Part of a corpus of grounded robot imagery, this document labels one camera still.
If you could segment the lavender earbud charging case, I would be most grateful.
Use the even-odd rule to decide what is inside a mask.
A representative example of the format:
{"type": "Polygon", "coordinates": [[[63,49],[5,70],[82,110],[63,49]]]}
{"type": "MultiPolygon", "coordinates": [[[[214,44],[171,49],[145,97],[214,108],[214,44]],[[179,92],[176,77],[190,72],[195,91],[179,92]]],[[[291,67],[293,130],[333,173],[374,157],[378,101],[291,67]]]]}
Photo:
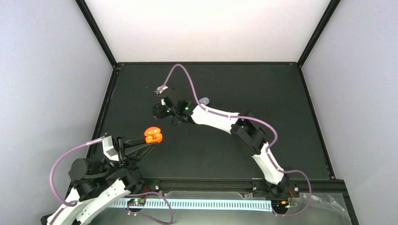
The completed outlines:
{"type": "Polygon", "coordinates": [[[201,98],[200,100],[199,100],[199,103],[200,104],[203,104],[203,105],[208,105],[209,104],[209,98],[207,98],[207,97],[203,97],[203,98],[201,98]]]}

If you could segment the orange round case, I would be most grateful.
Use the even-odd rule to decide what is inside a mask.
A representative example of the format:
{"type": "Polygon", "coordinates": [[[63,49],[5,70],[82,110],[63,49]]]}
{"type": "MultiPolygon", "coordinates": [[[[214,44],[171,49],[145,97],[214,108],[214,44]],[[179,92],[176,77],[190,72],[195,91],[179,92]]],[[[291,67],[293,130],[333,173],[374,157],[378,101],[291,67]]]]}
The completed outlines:
{"type": "Polygon", "coordinates": [[[163,135],[159,127],[149,127],[144,132],[146,143],[161,143],[163,135]]]}

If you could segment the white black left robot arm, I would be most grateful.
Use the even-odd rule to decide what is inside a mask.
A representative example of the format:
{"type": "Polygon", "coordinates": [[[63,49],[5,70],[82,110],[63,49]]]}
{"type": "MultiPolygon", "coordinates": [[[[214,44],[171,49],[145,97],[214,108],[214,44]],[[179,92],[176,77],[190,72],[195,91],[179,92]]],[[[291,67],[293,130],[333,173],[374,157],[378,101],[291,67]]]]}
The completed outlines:
{"type": "Polygon", "coordinates": [[[122,139],[103,136],[86,145],[101,144],[102,158],[78,158],[68,172],[71,189],[65,198],[56,194],[60,207],[43,216],[43,225],[88,225],[116,200],[148,191],[138,171],[142,161],[157,142],[145,138],[122,139]]]}

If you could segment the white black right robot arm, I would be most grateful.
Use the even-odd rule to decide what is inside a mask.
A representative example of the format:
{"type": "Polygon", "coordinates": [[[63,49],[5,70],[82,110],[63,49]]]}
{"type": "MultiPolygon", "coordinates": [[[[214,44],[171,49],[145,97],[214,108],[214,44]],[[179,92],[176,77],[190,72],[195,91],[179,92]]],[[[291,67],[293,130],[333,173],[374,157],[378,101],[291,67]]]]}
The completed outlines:
{"type": "Polygon", "coordinates": [[[283,195],[289,184],[289,176],[273,156],[259,120],[253,118],[249,111],[233,113],[216,110],[202,101],[187,101],[165,85],[158,87],[155,93],[161,100],[153,107],[155,118],[172,117],[178,122],[206,125],[227,132],[238,148],[252,157],[261,169],[267,182],[266,191],[274,197],[283,195]]]}

